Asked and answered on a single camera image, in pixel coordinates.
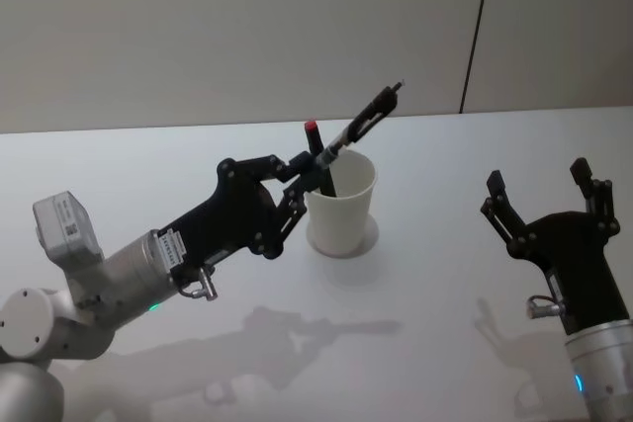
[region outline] blue led light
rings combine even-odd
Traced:
[[[578,390],[580,392],[583,392],[583,389],[584,389],[584,387],[583,387],[583,380],[578,375],[576,375],[575,378],[576,378],[576,386],[578,387]]]

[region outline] black pen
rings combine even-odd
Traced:
[[[304,129],[306,130],[310,153],[314,157],[318,157],[323,152],[323,142],[320,139],[320,133],[318,133],[317,121],[307,121],[304,124]],[[332,181],[332,174],[329,172],[329,168],[323,170],[323,173],[325,176],[320,184],[321,194],[326,197],[336,197],[334,182]]]

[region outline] pen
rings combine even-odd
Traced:
[[[317,121],[308,121],[304,124],[306,130],[306,137],[308,138],[308,147],[310,153],[314,157],[318,157],[323,152],[323,142],[320,139],[320,133],[318,133]],[[320,192],[326,197],[336,197],[336,191],[334,190],[334,182],[332,181],[332,174],[329,172],[329,168],[323,170],[324,178],[320,184]]]

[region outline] white table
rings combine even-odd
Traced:
[[[479,207],[499,168],[527,221],[581,210],[568,168],[585,155],[614,183],[622,232],[607,259],[633,308],[632,125],[633,108],[386,121],[357,147],[379,173],[380,235],[366,255],[320,256],[307,218],[276,261],[239,252],[216,272],[216,302],[178,295],[102,358],[55,362],[65,420],[583,418],[562,326],[525,317],[545,281],[506,255]],[[226,156],[287,159],[302,147],[299,123],[2,135],[0,293],[64,285],[36,240],[36,200],[71,190],[110,255],[204,200]]]

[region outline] white paper cup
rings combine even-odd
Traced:
[[[344,256],[355,251],[363,240],[376,169],[365,155],[347,150],[330,170],[336,198],[326,197],[319,190],[307,195],[311,238],[323,254]]]

